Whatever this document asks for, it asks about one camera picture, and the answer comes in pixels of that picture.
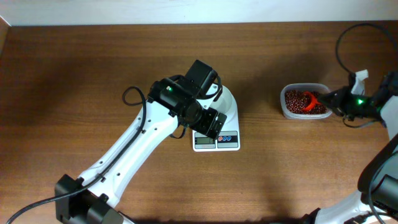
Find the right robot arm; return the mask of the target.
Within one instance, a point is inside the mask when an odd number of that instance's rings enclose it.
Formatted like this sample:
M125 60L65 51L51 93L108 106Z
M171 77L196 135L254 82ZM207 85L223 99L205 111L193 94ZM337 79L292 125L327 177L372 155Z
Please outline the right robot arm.
M334 206L317 208L300 223L385 223L397 220L397 72L389 72L372 96L364 95L364 78L349 75L349 84L320 95L318 101L343 120L368 118L381 123L389 142L362 171L357 190Z

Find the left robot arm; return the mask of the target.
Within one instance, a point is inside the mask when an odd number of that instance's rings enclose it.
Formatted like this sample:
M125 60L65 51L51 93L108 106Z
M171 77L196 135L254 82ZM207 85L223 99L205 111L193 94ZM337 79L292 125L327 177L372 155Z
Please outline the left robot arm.
M55 194L62 223L127 224L133 220L115 210L134 174L167 137L179 127L190 128L216 140L226 115L204 106L222 93L221 78L209 65L196 60L187 74L154 82L142 109L109 151L77 179L64 175Z

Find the orange plastic measuring scoop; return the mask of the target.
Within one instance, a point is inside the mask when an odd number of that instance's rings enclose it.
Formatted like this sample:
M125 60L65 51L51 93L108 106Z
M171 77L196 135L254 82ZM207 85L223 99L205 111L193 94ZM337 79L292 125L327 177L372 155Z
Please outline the orange plastic measuring scoop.
M323 113L323 105L318 101L319 92L316 91L305 91L304 96L306 97L306 106L302 109L304 113L308 114L321 114Z

